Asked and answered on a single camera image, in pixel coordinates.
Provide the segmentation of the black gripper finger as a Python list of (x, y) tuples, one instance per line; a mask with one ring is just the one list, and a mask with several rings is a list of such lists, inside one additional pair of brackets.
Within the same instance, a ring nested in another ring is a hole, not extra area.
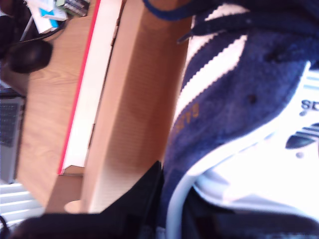
[(249, 239), (250, 214), (210, 209), (184, 208), (181, 220), (183, 239)]
[(103, 239), (154, 239), (163, 185), (162, 165), (151, 168), (102, 213)]

